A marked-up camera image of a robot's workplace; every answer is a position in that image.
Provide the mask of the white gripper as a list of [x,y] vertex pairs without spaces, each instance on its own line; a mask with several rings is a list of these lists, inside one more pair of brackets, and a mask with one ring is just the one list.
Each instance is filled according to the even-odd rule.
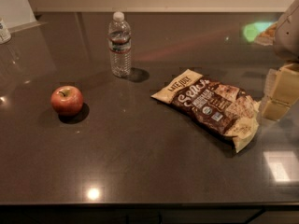
[[299,99],[299,0],[294,0],[280,16],[274,38],[274,51],[285,63],[276,72],[271,99],[262,99],[262,117],[281,120]]

